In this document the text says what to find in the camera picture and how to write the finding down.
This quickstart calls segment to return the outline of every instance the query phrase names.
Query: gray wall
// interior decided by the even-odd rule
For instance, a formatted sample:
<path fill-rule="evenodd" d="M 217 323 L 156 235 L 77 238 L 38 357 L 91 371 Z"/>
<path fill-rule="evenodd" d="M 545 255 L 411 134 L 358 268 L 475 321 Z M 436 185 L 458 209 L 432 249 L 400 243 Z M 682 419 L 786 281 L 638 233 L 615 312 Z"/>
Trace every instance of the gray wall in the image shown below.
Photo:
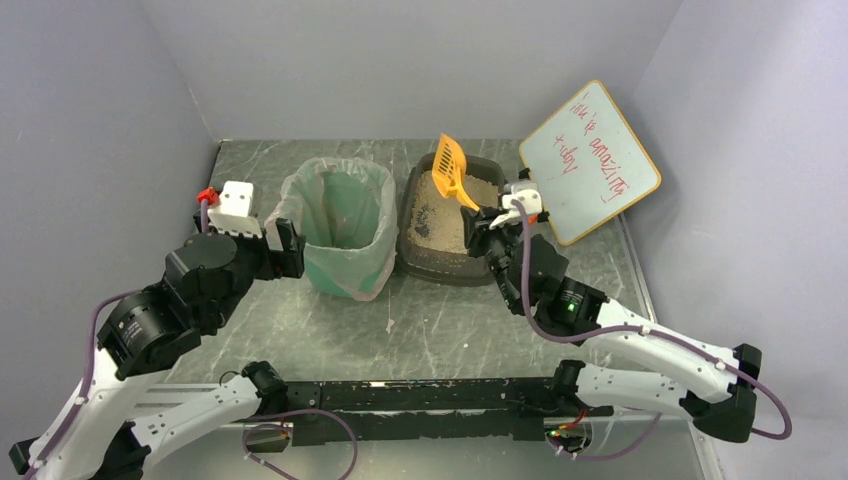
<path fill-rule="evenodd" d="M 636 86 L 680 0 L 143 0 L 218 138 L 519 138 Z"/>
<path fill-rule="evenodd" d="M 731 479 L 848 477 L 846 25 L 840 0 L 686 1 L 634 94 L 664 178 L 628 212 L 659 320 L 760 347 L 795 415 L 786 442 L 721 445 Z"/>
<path fill-rule="evenodd" d="M 5 457 L 79 381 L 94 305 L 161 276 L 216 145 L 134 0 L 3 2 L 0 69 Z"/>

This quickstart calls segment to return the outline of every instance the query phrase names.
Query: yellow whiteboard border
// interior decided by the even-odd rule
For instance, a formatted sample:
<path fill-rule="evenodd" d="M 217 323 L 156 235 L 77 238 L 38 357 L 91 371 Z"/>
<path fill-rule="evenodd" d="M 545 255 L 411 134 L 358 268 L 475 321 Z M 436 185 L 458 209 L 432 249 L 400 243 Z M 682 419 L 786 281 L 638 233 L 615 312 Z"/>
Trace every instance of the yellow whiteboard border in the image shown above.
<path fill-rule="evenodd" d="M 577 91 L 577 93 L 575 93 L 575 94 L 574 94 L 571 98 L 569 98 L 569 99 L 568 99 L 568 100 L 567 100 L 564 104 L 562 104 L 562 106 L 561 106 L 561 107 L 559 107 L 559 109 L 557 109 L 557 111 L 556 111 L 556 112 L 554 112 L 553 114 L 551 114 L 551 116 L 550 116 L 550 117 L 548 117 L 548 119 L 547 119 L 547 120 L 545 120 L 544 122 L 542 122 L 542 124 L 541 124 L 541 125 L 539 125 L 538 127 L 536 127 L 536 129 L 535 129 L 535 130 L 533 130 L 533 132 L 532 132 L 530 135 L 527 135 L 527 138 L 525 138 L 524 140 L 522 140 L 522 141 L 521 141 L 521 143 L 520 143 L 520 144 L 518 144 L 518 156 L 519 156 L 519 157 L 521 157 L 521 163 L 524 165 L 524 168 L 530 168 L 530 167 L 527 165 L 527 161 L 524 159 L 524 154 L 523 154 L 523 153 L 521 153 L 521 147 L 524 145 L 524 142 L 526 142 L 526 141 L 527 141 L 530 137 L 532 137 L 533 135 L 535 135 L 535 134 L 536 134 L 536 132 L 538 132 L 538 131 L 539 131 L 542 127 L 544 127 L 544 126 L 545 126 L 548 122 L 550 122 L 552 118 L 554 118 L 555 116 L 557 116 L 557 115 L 559 114 L 559 112 L 561 112 L 561 111 L 562 111 L 562 109 L 564 109 L 564 108 L 565 108 L 565 106 L 566 106 L 566 105 L 568 105 L 569 103 L 571 103 L 571 101 L 572 101 L 572 100 L 574 100 L 575 98 L 577 98 L 577 97 L 578 97 L 581 93 L 583 93 L 583 91 L 584 91 L 584 90 L 586 90 L 587 88 L 589 88 L 589 87 L 590 87 L 593 83 L 597 83 L 597 84 L 598 84 L 598 86 L 599 86 L 599 87 L 601 87 L 601 90 L 602 90 L 602 91 L 604 92 L 604 94 L 607 96 L 607 98 L 609 99 L 609 101 L 610 101 L 610 103 L 612 104 L 613 108 L 615 108 L 615 111 L 618 113 L 618 117 L 619 117 L 619 118 L 621 118 L 621 121 L 622 121 L 622 122 L 624 122 L 624 126 L 626 126 L 626 127 L 627 127 L 627 130 L 630 132 L 630 135 L 632 135 L 632 136 L 633 136 L 633 140 L 636 140 L 636 144 L 637 144 L 637 145 L 639 145 L 639 148 L 642 150 L 642 153 L 644 153 L 644 154 L 645 154 L 645 158 L 647 158 L 647 159 L 648 159 L 648 163 L 650 163 L 650 164 L 651 164 L 651 168 L 653 168 L 653 169 L 654 169 L 654 173 L 656 173 L 656 174 L 657 174 L 657 183 L 656 183 L 656 185 L 654 185 L 654 186 L 653 186 L 653 188 L 651 188 L 651 189 L 650 189 L 650 190 L 648 190 L 647 192 L 643 193 L 641 196 L 639 196 L 638 198 L 634 199 L 632 202 L 628 203 L 627 205 L 625 205 L 625 206 L 621 207 L 618 211 L 616 211 L 616 212 L 615 212 L 615 213 L 613 213 L 612 215 L 610 215 L 610 216 L 608 216 L 607 218 L 605 218 L 605 219 L 601 220 L 600 222 L 596 223 L 596 224 L 595 224 L 592 228 L 590 228 L 590 229 L 586 230 L 585 232 L 581 233 L 581 234 L 580 234 L 580 235 L 578 235 L 578 236 L 577 236 L 574 240 L 572 240 L 572 241 L 570 241 L 570 242 L 563 242 L 563 241 L 562 241 L 562 239 L 559 237 L 559 232 L 557 232 L 557 230 L 556 230 L 556 225 L 554 225 L 554 221 L 553 221 L 553 219 L 551 219 L 551 220 L 550 220 L 551 228 L 552 228 L 552 229 L 553 229 L 553 231 L 554 231 L 554 236 L 556 237 L 557 242 L 558 242 L 560 245 L 565 245 L 566 247 L 567 247 L 567 246 L 569 246 L 569 245 L 574 245 L 574 243 L 575 243 L 575 242 L 577 242 L 577 241 L 578 241 L 578 240 L 580 240 L 581 238 L 585 237 L 586 235 L 588 235 L 589 233 L 591 233 L 592 231 L 594 231 L 596 228 L 598 228 L 598 227 L 600 227 L 601 225 L 603 225 L 603 224 L 607 223 L 608 221 L 610 221 L 610 219 L 612 219 L 612 218 L 613 218 L 613 217 L 615 217 L 616 215 L 619 215 L 621 212 L 623 212 L 623 211 L 627 210 L 628 208 L 630 208 L 630 206 L 631 206 L 631 205 L 633 205 L 634 203 L 638 202 L 639 200 L 642 200 L 642 199 L 643 199 L 643 198 L 645 198 L 648 194 L 652 193 L 654 190 L 656 190 L 657 188 L 659 188 L 659 187 L 660 187 L 660 184 L 662 183 L 662 174 L 661 174 L 661 173 L 660 173 L 660 171 L 657 169 L 657 166 L 654 164 L 654 161 L 651 159 L 651 156 L 650 156 L 650 155 L 648 155 L 648 152 L 647 152 L 647 151 L 645 151 L 645 147 L 644 147 L 644 146 L 642 146 L 642 142 L 640 142 L 640 141 L 639 141 L 639 137 L 637 137 L 637 136 L 636 136 L 636 134 L 635 134 L 635 133 L 633 133 L 633 129 L 632 129 L 632 128 L 630 128 L 630 124 L 629 124 L 629 123 L 627 123 L 627 120 L 624 118 L 624 115 L 622 115 L 622 114 L 621 114 L 621 110 L 619 110 L 619 109 L 618 109 L 618 105 L 616 105 L 616 104 L 615 104 L 615 100 L 613 100 L 613 99 L 612 99 L 612 97 L 610 96 L 609 92 L 607 91 L 607 87 L 605 87 L 605 86 L 604 86 L 604 84 L 603 84 L 603 82 L 601 82 L 601 81 L 600 81 L 599 79 L 597 79 L 597 78 L 596 78 L 596 79 L 594 79 L 594 80 L 592 80 L 592 81 L 590 81 L 590 82 L 589 82 L 589 83 L 587 83 L 586 85 L 583 85 L 583 88 L 581 88 L 580 90 L 578 90 L 578 91 Z M 531 179 L 531 180 L 533 180 L 533 169 L 530 169 L 530 179 Z"/>

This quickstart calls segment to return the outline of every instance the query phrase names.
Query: trash bin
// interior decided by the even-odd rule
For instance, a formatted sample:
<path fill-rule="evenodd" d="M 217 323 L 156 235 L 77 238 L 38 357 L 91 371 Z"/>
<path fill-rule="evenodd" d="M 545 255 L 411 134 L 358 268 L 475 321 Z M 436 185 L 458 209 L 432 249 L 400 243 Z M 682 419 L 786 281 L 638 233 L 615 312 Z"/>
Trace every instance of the trash bin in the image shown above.
<path fill-rule="evenodd" d="M 332 295 L 374 299 L 395 263 L 391 173 L 360 158 L 313 158 L 286 178 L 280 196 L 266 230 L 275 233 L 269 225 L 287 218 L 306 237 L 304 269 L 312 285 Z"/>

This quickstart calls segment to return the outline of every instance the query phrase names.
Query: whiteboard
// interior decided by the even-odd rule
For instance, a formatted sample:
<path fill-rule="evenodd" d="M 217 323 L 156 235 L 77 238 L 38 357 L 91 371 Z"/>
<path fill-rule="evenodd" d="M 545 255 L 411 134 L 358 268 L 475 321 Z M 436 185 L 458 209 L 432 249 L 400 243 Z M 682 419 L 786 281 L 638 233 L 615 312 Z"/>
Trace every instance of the whiteboard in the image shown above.
<path fill-rule="evenodd" d="M 662 182 L 600 80 L 581 88 L 518 151 L 563 245 L 576 242 Z"/>

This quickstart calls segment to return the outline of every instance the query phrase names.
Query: black wire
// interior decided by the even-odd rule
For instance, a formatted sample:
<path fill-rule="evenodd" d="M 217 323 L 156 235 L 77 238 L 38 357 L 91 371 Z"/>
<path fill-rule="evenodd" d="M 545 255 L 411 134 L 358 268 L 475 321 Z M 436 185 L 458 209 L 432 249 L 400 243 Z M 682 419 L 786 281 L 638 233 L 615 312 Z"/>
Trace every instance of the black wire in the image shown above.
<path fill-rule="evenodd" d="M 227 370 L 226 372 L 222 373 L 220 377 L 218 377 L 219 387 L 224 384 L 224 377 L 226 377 L 228 373 L 232 373 L 233 375 L 239 375 L 239 373 L 235 370 Z"/>
<path fill-rule="evenodd" d="M 507 400 L 506 402 L 507 403 L 515 403 L 517 405 L 520 405 L 522 408 L 526 408 L 527 410 L 530 410 L 530 411 L 533 411 L 533 412 L 536 412 L 536 413 L 541 413 L 542 415 L 556 415 L 556 414 L 560 413 L 560 410 L 558 408 L 556 408 L 554 410 L 545 410 L 543 408 L 538 408 L 538 407 L 534 407 L 532 405 L 527 405 L 526 403 L 519 402 L 518 400 Z"/>

